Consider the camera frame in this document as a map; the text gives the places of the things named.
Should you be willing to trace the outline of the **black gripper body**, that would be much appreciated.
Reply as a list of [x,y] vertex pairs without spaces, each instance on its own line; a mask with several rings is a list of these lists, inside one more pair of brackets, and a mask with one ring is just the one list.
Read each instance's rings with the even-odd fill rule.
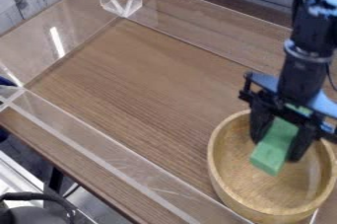
[[318,139],[337,143],[337,126],[324,121],[325,117],[337,118],[337,103],[322,91],[333,49],[309,51],[288,39],[284,52],[281,75],[248,72],[239,97],[250,108],[253,100],[261,100],[274,116],[296,125],[309,121],[317,127]]

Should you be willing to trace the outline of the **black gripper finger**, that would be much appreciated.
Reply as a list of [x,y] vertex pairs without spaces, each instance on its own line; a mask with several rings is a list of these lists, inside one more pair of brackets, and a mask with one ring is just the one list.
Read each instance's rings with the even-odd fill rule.
[[250,137],[256,144],[265,137],[273,120],[274,115],[268,105],[261,100],[253,100],[250,110]]
[[305,123],[301,126],[293,125],[288,130],[289,147],[286,152],[286,160],[297,162],[312,143],[318,139],[317,127],[312,123]]

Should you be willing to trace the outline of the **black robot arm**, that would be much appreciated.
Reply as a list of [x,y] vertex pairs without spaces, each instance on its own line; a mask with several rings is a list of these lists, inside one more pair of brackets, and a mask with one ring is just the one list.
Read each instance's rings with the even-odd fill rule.
[[250,135],[254,143],[276,118],[297,127],[285,159],[301,159],[312,143],[326,139],[337,144],[337,101],[322,89],[332,81],[330,64],[337,51],[337,0],[292,0],[292,30],[284,41],[284,63],[278,76],[245,74],[239,98],[252,109]]

